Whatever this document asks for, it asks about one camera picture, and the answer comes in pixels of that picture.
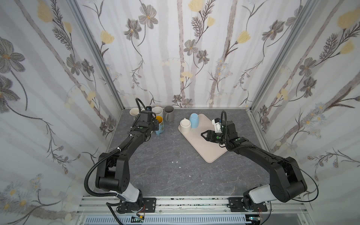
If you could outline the blue butterfly mug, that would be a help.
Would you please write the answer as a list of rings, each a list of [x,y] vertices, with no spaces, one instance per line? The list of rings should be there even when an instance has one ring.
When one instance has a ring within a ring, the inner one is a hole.
[[[156,119],[158,120],[158,130],[156,131],[156,135],[160,135],[164,132],[164,119],[161,116],[157,116]]]

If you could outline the small grey mug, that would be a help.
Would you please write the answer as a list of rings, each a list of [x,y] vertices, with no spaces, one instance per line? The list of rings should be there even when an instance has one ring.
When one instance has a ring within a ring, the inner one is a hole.
[[[132,108],[129,111],[129,114],[134,118],[137,117],[139,115],[139,113],[140,113],[139,108]]]

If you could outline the cream yellow mug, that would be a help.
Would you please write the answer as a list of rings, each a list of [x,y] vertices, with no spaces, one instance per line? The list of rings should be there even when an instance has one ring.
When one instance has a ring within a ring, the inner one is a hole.
[[[153,108],[152,108],[152,111],[156,114],[156,116],[161,116],[161,117],[163,117],[163,115],[164,115],[164,110],[163,110],[163,108],[160,107],[160,106],[155,106],[155,107],[153,107]]]

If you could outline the plain light blue mug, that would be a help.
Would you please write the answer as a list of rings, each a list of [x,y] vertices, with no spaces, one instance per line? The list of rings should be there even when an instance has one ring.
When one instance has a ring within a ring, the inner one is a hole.
[[[191,122],[191,128],[192,129],[195,129],[195,128],[198,128],[199,126],[199,115],[196,114],[196,113],[192,113],[189,117],[189,120]]]

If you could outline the large grey mug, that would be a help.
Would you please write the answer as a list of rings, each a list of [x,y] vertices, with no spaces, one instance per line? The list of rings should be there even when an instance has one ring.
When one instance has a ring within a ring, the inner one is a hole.
[[[173,122],[175,119],[175,110],[173,106],[166,106],[164,108],[165,113],[165,121],[166,122]]]

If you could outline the white smooth mug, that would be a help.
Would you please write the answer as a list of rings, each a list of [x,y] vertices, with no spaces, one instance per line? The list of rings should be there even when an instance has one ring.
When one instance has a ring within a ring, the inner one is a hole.
[[[182,134],[187,134],[191,131],[191,121],[189,119],[182,119],[180,121],[180,132]]]

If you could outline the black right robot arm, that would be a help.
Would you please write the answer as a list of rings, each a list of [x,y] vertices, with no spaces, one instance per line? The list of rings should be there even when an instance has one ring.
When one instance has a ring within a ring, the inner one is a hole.
[[[307,191],[308,187],[296,160],[271,154],[244,137],[239,137],[233,122],[217,124],[217,130],[207,130],[201,136],[208,142],[218,143],[229,152],[242,155],[268,172],[270,183],[255,187],[243,194],[247,207],[266,201],[283,203]]]

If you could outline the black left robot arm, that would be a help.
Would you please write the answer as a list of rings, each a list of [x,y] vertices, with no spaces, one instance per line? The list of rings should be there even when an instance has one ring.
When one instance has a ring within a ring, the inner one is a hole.
[[[159,121],[152,111],[142,111],[128,132],[127,138],[111,153],[103,153],[96,167],[95,186],[107,194],[135,203],[141,192],[130,183],[129,160],[136,149],[159,129]]]

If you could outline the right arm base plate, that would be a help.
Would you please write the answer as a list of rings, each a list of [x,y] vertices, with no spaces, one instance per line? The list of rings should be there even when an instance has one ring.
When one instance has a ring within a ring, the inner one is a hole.
[[[267,212],[265,202],[254,203],[249,197],[230,197],[228,198],[228,208],[231,212]]]

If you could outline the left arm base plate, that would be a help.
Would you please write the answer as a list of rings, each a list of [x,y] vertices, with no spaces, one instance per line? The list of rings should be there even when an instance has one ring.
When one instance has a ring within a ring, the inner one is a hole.
[[[116,211],[119,214],[124,213],[135,213],[135,212],[145,212],[145,213],[154,213],[156,209],[157,199],[154,197],[142,198],[137,202],[123,202],[120,206],[116,208]]]

